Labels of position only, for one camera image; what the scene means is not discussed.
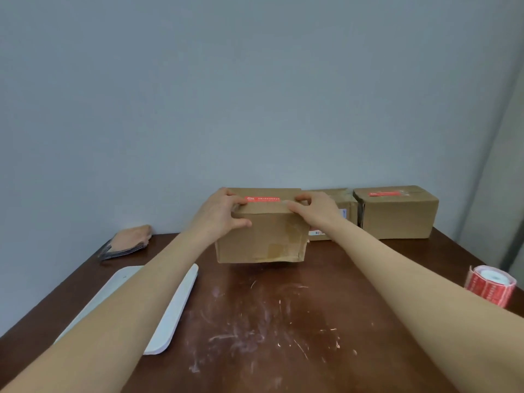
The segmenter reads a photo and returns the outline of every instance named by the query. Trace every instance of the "person's right arm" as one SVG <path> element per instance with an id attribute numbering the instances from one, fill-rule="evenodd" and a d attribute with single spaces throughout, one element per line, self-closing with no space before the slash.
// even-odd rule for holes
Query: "person's right arm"
<path id="1" fill-rule="evenodd" d="M 392 250 L 341 217 L 325 193 L 297 200 L 309 205 L 289 209 L 344 248 L 458 390 L 524 391 L 524 318 Z"/>

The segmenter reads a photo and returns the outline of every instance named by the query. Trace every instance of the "blue-gray wall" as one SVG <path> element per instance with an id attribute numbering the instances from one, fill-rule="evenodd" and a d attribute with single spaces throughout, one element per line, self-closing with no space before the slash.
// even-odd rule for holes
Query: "blue-gray wall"
<path id="1" fill-rule="evenodd" d="M 455 237 L 524 0 L 2 0 L 0 334 L 221 185 L 418 184 Z"/>

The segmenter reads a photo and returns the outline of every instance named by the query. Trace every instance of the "person's left hand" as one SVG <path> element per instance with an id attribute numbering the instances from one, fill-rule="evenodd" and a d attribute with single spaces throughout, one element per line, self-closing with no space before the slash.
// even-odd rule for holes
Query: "person's left hand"
<path id="1" fill-rule="evenodd" d="M 235 204 L 246 204 L 241 198 L 223 187 L 213 193 L 193 217 L 189 229 L 203 235 L 209 243 L 217 241 L 232 229 L 251 227 L 249 219 L 231 217 Z"/>

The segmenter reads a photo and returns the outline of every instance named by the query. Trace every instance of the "human hand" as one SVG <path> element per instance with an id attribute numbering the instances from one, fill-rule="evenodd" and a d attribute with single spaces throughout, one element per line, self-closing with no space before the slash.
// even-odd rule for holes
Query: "human hand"
<path id="1" fill-rule="evenodd" d="M 307 201 L 309 205 L 288 201 L 288 209 L 299 214 L 316 229 L 327 233 L 337 223 L 345 221 L 337 204 L 324 192 L 303 192 L 295 200 Z"/>
<path id="2" fill-rule="evenodd" d="M 249 219 L 231 217 L 231 210 L 236 204 L 246 204 L 241 198 L 223 187 L 213 193 L 193 217 L 189 230 L 195 232 L 209 243 L 217 241 L 232 229 L 251 227 Z"/>

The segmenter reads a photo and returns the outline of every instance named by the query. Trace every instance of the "person's left arm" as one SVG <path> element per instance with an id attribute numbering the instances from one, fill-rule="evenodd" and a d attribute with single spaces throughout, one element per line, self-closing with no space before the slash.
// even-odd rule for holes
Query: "person's left arm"
<path id="1" fill-rule="evenodd" d="M 251 226 L 245 204 L 222 188 L 190 227 L 52 345 L 2 393 L 118 392 L 131 376 L 180 282 L 200 254 L 231 229 Z"/>

